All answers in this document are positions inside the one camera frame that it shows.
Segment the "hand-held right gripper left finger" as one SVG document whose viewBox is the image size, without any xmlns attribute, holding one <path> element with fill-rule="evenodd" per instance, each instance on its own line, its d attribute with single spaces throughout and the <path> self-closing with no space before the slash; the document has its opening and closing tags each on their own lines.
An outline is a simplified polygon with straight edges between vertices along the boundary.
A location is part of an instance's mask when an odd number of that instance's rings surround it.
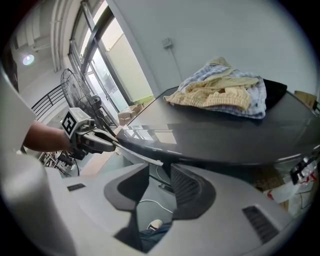
<svg viewBox="0 0 320 256">
<path fill-rule="evenodd" d="M 142 242 L 137 221 L 137 205 L 149 186 L 147 163 L 135 164 L 132 170 L 114 178 L 104 186 L 104 196 L 118 211 L 129 213 L 129 220 L 114 237 L 126 245 L 141 251 Z"/>
</svg>

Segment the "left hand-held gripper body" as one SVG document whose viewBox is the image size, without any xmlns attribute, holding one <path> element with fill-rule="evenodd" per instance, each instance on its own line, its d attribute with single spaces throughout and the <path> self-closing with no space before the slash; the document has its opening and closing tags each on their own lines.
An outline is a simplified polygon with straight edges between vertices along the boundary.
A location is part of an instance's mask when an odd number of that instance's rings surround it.
<svg viewBox="0 0 320 256">
<path fill-rule="evenodd" d="M 79 107 L 70 107 L 62 119 L 61 126 L 72 147 L 71 157 L 82 160 L 90 150 L 81 141 L 81 137 L 96 128 L 95 120 Z"/>
</svg>

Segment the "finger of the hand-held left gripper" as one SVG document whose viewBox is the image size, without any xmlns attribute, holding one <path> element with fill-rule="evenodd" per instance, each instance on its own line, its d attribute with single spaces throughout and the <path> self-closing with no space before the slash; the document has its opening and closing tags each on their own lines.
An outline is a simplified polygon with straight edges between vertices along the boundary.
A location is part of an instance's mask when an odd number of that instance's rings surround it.
<svg viewBox="0 0 320 256">
<path fill-rule="evenodd" d="M 116 146 L 105 140 L 91 140 L 85 139 L 84 144 L 86 145 L 86 151 L 92 154 L 95 153 L 103 153 L 103 152 L 114 152 L 116 150 Z"/>
<path fill-rule="evenodd" d="M 104 131 L 104 130 L 101 130 L 101 129 L 94 129 L 93 130 L 93 133 L 96 137 L 104 140 L 104 141 L 107 141 L 107 142 L 110 142 L 110 143 L 113 143 L 113 142 L 118 142 L 118 140 L 116 139 L 115 136 L 111 135 L 109 132 L 107 131 Z"/>
</svg>

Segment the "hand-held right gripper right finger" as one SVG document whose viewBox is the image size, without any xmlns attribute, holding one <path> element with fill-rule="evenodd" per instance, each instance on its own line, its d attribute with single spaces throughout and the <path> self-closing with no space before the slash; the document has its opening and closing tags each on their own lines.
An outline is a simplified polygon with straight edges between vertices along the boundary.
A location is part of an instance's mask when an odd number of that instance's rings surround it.
<svg viewBox="0 0 320 256">
<path fill-rule="evenodd" d="M 180 164 L 171 165 L 170 184 L 176 200 L 174 221 L 199 218 L 216 199 L 216 190 L 208 180 Z"/>
</svg>

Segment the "person's left forearm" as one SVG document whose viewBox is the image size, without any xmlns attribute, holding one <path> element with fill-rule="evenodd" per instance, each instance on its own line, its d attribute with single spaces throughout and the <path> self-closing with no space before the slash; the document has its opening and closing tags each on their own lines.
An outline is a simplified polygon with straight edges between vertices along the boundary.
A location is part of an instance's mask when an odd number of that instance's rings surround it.
<svg viewBox="0 0 320 256">
<path fill-rule="evenodd" d="M 23 146 L 36 152 L 71 152 L 73 150 L 72 144 L 63 130 L 49 127 L 36 120 L 28 130 Z"/>
</svg>

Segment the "black standing fan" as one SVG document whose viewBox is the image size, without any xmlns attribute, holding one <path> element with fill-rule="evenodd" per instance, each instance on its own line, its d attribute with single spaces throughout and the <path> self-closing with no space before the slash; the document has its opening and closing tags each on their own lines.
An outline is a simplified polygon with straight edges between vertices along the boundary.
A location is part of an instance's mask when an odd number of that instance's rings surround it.
<svg viewBox="0 0 320 256">
<path fill-rule="evenodd" d="M 72 72 L 69 68 L 65 69 L 61 75 L 60 84 L 62 86 L 64 97 L 69 105 L 69 108 L 80 108 L 93 120 L 95 120 L 95 129 L 106 131 L 112 136 L 116 137 L 116 135 L 110 128 L 105 116 L 103 115 L 102 100 L 100 96 L 93 94 L 77 73 Z M 102 141 L 102 139 L 95 136 L 93 130 L 89 131 L 81 137 L 82 142 L 85 142 L 85 139 Z M 88 154 L 101 155 L 103 153 L 105 152 L 89 152 Z"/>
</svg>

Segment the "printed brown cardboard box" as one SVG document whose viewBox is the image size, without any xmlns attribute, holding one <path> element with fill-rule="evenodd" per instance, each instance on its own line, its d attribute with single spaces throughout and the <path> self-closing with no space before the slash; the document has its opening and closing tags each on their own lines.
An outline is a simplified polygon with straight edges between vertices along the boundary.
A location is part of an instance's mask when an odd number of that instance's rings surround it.
<svg viewBox="0 0 320 256">
<path fill-rule="evenodd" d="M 126 107 L 124 110 L 122 110 L 117 114 L 119 125 L 120 126 L 126 125 L 135 116 L 137 116 L 143 110 L 143 108 L 144 106 L 142 103 Z"/>
</svg>

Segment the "black balcony railing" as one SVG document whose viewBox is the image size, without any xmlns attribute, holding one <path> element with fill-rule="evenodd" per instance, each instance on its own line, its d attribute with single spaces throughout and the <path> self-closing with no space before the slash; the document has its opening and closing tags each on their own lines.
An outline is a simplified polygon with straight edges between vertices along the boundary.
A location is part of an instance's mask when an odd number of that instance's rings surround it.
<svg viewBox="0 0 320 256">
<path fill-rule="evenodd" d="M 60 84 L 45 94 L 31 107 L 31 110 L 35 114 L 35 119 L 39 121 L 41 118 L 46 117 L 49 111 L 56 108 L 63 101 L 65 101 L 65 95 Z"/>
</svg>

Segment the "person's white shoe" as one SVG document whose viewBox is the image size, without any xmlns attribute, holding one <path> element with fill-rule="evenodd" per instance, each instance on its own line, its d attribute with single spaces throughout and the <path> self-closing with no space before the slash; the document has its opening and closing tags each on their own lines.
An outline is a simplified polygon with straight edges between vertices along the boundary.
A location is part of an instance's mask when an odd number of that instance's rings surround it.
<svg viewBox="0 0 320 256">
<path fill-rule="evenodd" d="M 163 221 L 160 219 L 153 220 L 147 227 L 147 230 L 149 231 L 156 231 L 163 225 Z"/>
</svg>

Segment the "person's jeans leg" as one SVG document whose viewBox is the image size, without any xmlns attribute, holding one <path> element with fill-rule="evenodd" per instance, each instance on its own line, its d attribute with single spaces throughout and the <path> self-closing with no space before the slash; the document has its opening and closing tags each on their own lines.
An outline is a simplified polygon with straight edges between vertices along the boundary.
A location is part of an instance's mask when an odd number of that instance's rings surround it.
<svg viewBox="0 0 320 256">
<path fill-rule="evenodd" d="M 172 222 L 163 222 L 163 225 L 156 231 L 141 230 L 139 237 L 142 245 L 142 252 L 148 253 L 163 237 L 172 226 Z"/>
</svg>

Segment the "dark-framed glass doors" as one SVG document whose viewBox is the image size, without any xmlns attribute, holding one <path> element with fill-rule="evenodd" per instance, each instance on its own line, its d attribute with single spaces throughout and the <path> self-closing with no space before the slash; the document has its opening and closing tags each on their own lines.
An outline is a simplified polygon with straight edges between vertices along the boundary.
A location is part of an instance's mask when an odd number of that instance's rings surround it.
<svg viewBox="0 0 320 256">
<path fill-rule="evenodd" d="M 107 0 L 80 0 L 70 38 L 77 72 L 109 115 L 147 104 L 154 94 Z"/>
</svg>

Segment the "dark table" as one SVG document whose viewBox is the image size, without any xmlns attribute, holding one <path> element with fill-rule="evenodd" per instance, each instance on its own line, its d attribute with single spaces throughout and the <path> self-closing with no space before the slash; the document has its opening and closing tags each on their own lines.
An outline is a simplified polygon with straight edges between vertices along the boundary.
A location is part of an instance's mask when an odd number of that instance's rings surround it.
<svg viewBox="0 0 320 256">
<path fill-rule="evenodd" d="M 224 174 L 247 174 L 260 167 L 320 155 L 320 117 L 292 93 L 261 120 L 172 105 L 165 90 L 117 134 L 132 152 L 161 161 L 165 169 L 179 163 Z"/>
</svg>

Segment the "person's torso black shirt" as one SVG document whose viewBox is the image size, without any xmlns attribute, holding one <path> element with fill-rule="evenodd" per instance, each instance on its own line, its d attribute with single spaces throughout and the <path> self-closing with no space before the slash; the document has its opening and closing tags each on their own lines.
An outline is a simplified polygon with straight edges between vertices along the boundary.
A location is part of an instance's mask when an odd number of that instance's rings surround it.
<svg viewBox="0 0 320 256">
<path fill-rule="evenodd" d="M 13 85 L 15 90 L 19 92 L 17 63 L 15 62 L 11 48 L 8 45 L 4 48 L 2 52 L 1 62 L 11 84 Z"/>
</svg>

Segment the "pile of cloths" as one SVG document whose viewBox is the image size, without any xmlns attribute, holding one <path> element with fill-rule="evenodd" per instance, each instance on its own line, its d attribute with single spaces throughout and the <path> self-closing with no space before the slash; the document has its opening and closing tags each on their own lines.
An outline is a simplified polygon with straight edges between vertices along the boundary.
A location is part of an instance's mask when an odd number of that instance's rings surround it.
<svg viewBox="0 0 320 256">
<path fill-rule="evenodd" d="M 195 107 L 261 120 L 266 116 L 264 80 L 233 68 L 223 57 L 206 63 L 163 99 L 171 105 Z"/>
</svg>

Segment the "black folded cloth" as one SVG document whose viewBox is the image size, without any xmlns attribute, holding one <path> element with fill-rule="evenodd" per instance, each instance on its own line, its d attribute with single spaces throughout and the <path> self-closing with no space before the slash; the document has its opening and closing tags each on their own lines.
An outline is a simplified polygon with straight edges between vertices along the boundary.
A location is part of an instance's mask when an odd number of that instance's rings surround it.
<svg viewBox="0 0 320 256">
<path fill-rule="evenodd" d="M 288 87 L 283 83 L 268 79 L 263 79 L 263 81 L 266 89 L 265 105 L 266 109 L 269 110 L 283 98 Z"/>
</svg>

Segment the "leaning brown cardboard sheet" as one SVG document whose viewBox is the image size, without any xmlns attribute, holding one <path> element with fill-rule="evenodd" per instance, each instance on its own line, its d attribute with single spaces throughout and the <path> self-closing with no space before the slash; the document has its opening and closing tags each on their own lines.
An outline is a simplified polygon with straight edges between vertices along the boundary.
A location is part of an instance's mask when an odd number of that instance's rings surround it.
<svg viewBox="0 0 320 256">
<path fill-rule="evenodd" d="M 318 104 L 317 97 L 313 94 L 295 90 L 294 95 L 312 109 L 315 109 Z"/>
</svg>

